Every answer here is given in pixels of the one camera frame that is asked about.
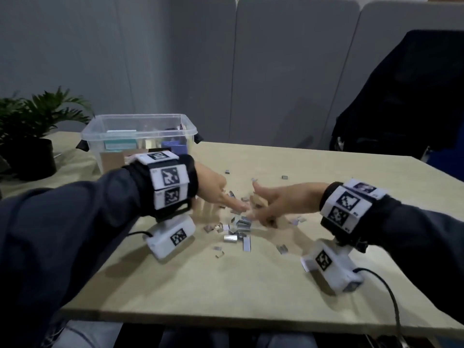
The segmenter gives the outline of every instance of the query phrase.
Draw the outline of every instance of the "person's left hand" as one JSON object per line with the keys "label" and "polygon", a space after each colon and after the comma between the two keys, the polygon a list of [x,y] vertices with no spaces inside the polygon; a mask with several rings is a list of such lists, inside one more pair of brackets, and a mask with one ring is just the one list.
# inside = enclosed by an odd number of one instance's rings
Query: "person's left hand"
{"label": "person's left hand", "polygon": [[195,161],[195,169],[198,176],[197,195],[200,198],[208,203],[224,205],[235,211],[244,212],[250,209],[247,203],[224,193],[224,187],[227,183],[224,176],[197,161]]}

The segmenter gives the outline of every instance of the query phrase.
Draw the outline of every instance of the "gray partition panel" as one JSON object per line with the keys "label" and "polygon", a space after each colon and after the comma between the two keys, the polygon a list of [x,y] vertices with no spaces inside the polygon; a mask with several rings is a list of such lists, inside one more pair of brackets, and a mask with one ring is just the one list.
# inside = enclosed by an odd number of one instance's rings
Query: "gray partition panel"
{"label": "gray partition panel", "polygon": [[239,0],[232,143],[317,147],[359,12],[348,0]]}
{"label": "gray partition panel", "polygon": [[327,149],[336,118],[377,65],[413,29],[464,30],[462,3],[373,2],[364,6],[319,149]]}
{"label": "gray partition panel", "polygon": [[117,0],[137,113],[184,113],[227,141],[236,0]]}
{"label": "gray partition panel", "polygon": [[0,96],[61,85],[97,114],[133,112],[114,0],[1,0],[0,49]]}

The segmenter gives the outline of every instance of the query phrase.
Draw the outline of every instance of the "wooden table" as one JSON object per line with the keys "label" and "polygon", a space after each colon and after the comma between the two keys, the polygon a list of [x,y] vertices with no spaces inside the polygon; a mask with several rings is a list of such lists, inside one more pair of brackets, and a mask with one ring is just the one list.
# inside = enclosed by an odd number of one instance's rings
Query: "wooden table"
{"label": "wooden table", "polygon": [[[6,196],[98,177],[91,153],[73,149],[78,134],[59,132],[51,138],[55,151],[64,152],[57,159],[57,174],[33,183],[3,182]],[[229,169],[227,188],[239,198],[252,191],[252,177],[265,186],[356,177],[386,188],[405,203],[464,218],[464,183],[410,157],[208,142],[195,146],[193,155],[218,173]],[[282,175],[289,179],[282,180]],[[308,221],[299,226],[281,219],[278,230],[253,224],[251,252],[244,252],[241,243],[223,243],[221,234],[202,229],[205,223],[227,223],[232,216],[229,210],[204,204],[192,215],[197,225],[194,237],[162,263],[142,237],[125,239],[64,312],[76,319],[106,321],[394,333],[393,305],[377,279],[367,275],[355,293],[334,297],[321,276],[305,273],[300,256],[314,240],[332,238],[319,225],[320,215],[305,215]],[[143,217],[134,229],[146,230],[153,224],[151,217]],[[289,254],[277,251],[281,244]],[[225,255],[217,259],[213,246],[222,246]],[[366,254],[353,251],[350,256],[391,286],[404,334],[464,337],[464,326],[437,310],[385,251],[370,246]]]}

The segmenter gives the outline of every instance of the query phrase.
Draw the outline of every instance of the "hand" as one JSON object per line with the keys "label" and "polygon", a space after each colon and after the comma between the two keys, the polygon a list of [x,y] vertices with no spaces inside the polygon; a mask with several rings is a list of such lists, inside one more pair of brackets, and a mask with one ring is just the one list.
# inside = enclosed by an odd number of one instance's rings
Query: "hand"
{"label": "hand", "polygon": [[232,198],[224,193],[227,183],[224,176],[195,161],[195,169],[198,176],[198,196],[208,203],[221,204],[235,211],[247,211],[250,206],[243,201]]}
{"label": "hand", "polygon": [[318,212],[328,183],[301,183],[288,187],[266,188],[253,182],[255,193],[268,201],[269,206],[254,210],[249,217],[267,225],[269,219],[289,213]]}

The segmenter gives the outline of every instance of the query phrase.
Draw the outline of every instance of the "potted plant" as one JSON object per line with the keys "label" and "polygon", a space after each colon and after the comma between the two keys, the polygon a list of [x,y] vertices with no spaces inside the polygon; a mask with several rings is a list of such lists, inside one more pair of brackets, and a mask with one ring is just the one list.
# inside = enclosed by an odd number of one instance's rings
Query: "potted plant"
{"label": "potted plant", "polygon": [[87,124],[90,118],[79,105],[91,113],[90,104],[82,97],[69,96],[58,88],[56,93],[45,92],[24,98],[0,98],[0,156],[24,181],[36,181],[56,172],[51,140],[43,137],[61,121]]}

